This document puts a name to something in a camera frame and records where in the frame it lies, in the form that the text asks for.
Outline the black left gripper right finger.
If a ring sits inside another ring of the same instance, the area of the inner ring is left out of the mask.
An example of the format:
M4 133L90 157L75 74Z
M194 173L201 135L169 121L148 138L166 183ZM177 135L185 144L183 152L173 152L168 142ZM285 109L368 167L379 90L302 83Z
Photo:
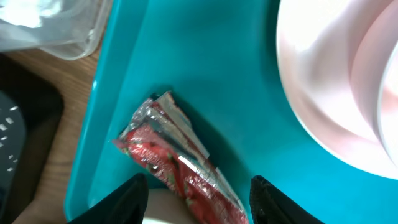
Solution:
M254 224L322 224L263 176L251 179L250 208Z

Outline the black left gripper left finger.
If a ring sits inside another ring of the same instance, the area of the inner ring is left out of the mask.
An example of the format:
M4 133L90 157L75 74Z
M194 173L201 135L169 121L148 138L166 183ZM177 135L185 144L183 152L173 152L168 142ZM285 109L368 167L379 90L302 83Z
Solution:
M148 198L147 179L138 173L68 224L141 224Z

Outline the small grey bowl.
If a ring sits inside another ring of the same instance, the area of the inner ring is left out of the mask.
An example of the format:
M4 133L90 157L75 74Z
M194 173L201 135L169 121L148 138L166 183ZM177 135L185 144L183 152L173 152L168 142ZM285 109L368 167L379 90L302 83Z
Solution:
M168 189L150 189L142 224L197 224L184 200Z

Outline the red snack wrapper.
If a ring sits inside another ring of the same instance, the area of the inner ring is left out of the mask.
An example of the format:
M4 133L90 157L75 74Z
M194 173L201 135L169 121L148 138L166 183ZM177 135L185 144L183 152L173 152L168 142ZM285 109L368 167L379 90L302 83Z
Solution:
M239 197L171 92L146 99L114 144L182 198L200 223L248 223Z

